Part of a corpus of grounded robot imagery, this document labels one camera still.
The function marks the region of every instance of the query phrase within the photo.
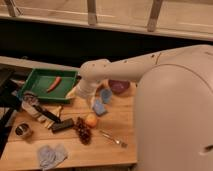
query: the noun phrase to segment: blue sponge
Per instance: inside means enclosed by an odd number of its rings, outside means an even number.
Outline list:
[[[100,96],[101,96],[102,102],[104,104],[107,104],[109,103],[110,98],[112,96],[112,91],[110,89],[104,88],[100,91]]]
[[[98,116],[101,116],[101,115],[107,113],[107,110],[105,109],[104,105],[101,103],[101,101],[99,99],[94,100],[94,105],[93,105],[92,109],[95,111],[95,113]]]

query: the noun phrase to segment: crumpled cloth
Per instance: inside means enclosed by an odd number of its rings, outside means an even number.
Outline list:
[[[42,146],[37,152],[39,167],[45,171],[56,167],[68,157],[68,153],[63,145],[58,144],[55,149],[49,145]]]

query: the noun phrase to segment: knife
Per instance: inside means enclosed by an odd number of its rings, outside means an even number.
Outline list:
[[[55,116],[53,113],[51,113],[50,111],[48,111],[47,109],[43,109],[41,106],[39,105],[33,105],[33,107],[40,112],[41,114],[43,114],[44,116],[46,116],[48,119],[56,122],[56,123],[61,123],[61,119],[57,116]]]

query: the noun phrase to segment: metal can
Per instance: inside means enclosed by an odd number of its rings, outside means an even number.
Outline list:
[[[29,125],[27,123],[21,123],[18,125],[15,129],[16,135],[19,137],[25,139],[32,135],[33,131],[30,129]]]

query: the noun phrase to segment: blue cloth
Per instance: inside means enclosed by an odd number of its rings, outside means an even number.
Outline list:
[[[101,115],[107,113],[107,110],[105,109],[104,105],[101,103],[101,101],[99,99],[94,100],[94,105],[93,105],[92,109],[95,111],[95,113],[98,116],[101,116]]]
[[[45,171],[54,168],[68,157],[68,153],[63,145],[58,144],[55,149],[49,145],[38,149],[39,167]]]

